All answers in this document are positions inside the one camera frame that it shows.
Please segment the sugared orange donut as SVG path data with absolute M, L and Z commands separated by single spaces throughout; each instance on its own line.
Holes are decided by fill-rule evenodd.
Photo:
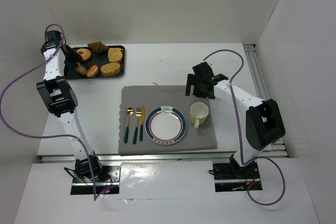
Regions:
M 79 48 L 76 50 L 77 54 L 83 59 L 83 61 L 87 61 L 91 58 L 91 51 L 86 48 Z

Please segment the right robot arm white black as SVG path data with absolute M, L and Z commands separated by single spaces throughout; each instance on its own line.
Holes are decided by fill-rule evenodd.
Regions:
M 187 75 L 186 96 L 192 93 L 198 98 L 221 99 L 245 118 L 244 131 L 238 123 L 239 149 L 230 157 L 228 169 L 235 175 L 243 173 L 268 145 L 285 135 L 279 106 L 273 99 L 251 95 L 221 73 L 215 75 L 206 62 L 194 66 L 193 71 Z

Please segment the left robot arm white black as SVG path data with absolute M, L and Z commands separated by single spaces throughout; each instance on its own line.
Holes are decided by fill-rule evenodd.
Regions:
M 70 69 L 79 69 L 80 73 L 85 73 L 83 59 L 64 43 L 64 35 L 59 31 L 45 32 L 45 40 L 41 53 L 45 57 L 46 70 L 43 80 L 36 84 L 37 91 L 49 113 L 63 124 L 74 152 L 74 173 L 81 180 L 96 181 L 102 172 L 102 166 L 80 125 L 77 97 L 66 76 L 60 72 L 60 56 L 65 57 L 65 73 Z

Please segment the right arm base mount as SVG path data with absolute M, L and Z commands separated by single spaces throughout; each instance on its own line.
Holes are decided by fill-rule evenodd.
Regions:
M 214 178 L 215 192 L 234 192 L 262 190 L 260 173 L 256 162 L 234 172 L 229 163 L 213 163 L 213 168 L 208 171 Z

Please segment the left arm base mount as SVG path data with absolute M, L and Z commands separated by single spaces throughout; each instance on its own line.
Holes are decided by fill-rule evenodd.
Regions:
M 80 178 L 73 169 L 64 167 L 72 177 L 71 195 L 93 195 L 91 178 Z M 102 166 L 102 172 L 95 177 L 96 191 L 99 195 L 114 195 L 120 191 L 121 164 Z

